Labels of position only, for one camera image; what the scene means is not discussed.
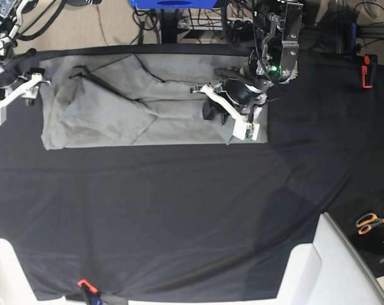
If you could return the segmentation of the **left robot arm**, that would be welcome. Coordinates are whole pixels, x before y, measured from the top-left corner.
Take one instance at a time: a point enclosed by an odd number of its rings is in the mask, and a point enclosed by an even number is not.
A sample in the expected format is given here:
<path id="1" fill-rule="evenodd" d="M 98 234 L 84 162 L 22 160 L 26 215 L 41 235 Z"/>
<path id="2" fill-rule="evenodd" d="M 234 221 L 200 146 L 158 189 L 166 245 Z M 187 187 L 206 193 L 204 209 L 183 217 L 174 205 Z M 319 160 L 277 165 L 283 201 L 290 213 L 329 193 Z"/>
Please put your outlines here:
<path id="1" fill-rule="evenodd" d="M 298 75 L 298 38 L 303 4 L 299 1 L 252 1 L 253 50 L 238 70 L 216 68 L 220 80 L 191 88 L 206 95 L 202 117 L 232 121 L 232 135 L 257 141 L 271 99 L 267 92 L 281 88 Z"/>

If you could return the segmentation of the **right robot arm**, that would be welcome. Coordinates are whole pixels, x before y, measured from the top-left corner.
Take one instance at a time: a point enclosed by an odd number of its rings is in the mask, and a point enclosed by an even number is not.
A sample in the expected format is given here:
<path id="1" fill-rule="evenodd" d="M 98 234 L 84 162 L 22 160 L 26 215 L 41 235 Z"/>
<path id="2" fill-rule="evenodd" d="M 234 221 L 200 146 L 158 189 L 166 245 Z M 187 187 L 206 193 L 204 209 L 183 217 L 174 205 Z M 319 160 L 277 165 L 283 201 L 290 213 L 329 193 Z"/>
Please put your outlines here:
<path id="1" fill-rule="evenodd" d="M 29 105 L 35 103 L 41 85 L 51 83 L 42 68 L 31 68 L 24 72 L 22 65 L 35 57 L 37 51 L 29 49 L 16 55 L 17 41 L 30 41 L 41 36 L 56 20 L 67 1 L 61 1 L 58 8 L 36 33 L 25 37 L 20 32 L 23 16 L 35 8 L 37 1 L 0 1 L 0 126 L 6 121 L 7 107 L 16 99 L 24 98 Z"/>

